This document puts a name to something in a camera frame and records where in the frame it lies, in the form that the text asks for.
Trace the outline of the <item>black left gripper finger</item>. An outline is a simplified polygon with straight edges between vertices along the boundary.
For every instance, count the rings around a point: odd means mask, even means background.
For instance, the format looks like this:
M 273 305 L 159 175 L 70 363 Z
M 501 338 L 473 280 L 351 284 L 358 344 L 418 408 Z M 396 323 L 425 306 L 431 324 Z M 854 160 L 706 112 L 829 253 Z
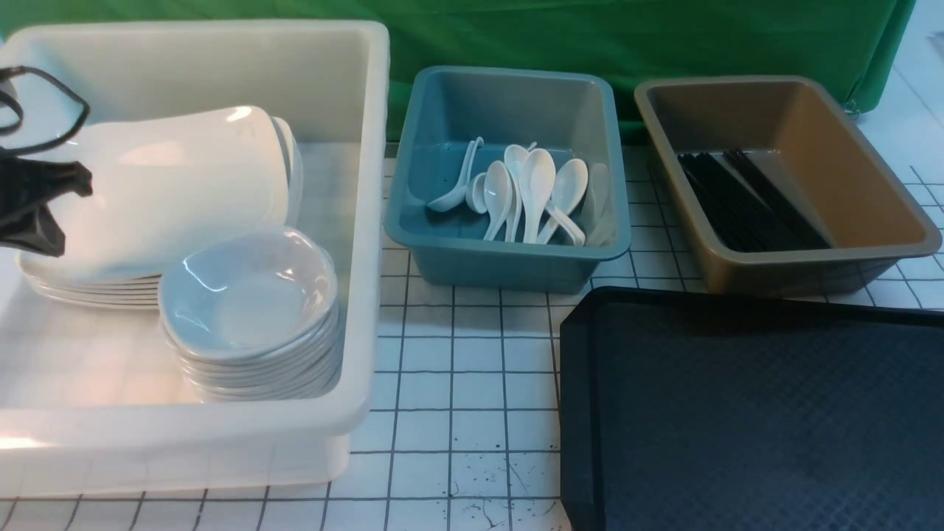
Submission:
M 49 203 L 73 192 L 92 195 L 92 172 L 80 162 L 43 162 L 4 158 L 1 162 L 1 245 L 28 253 L 61 257 L 66 235 Z

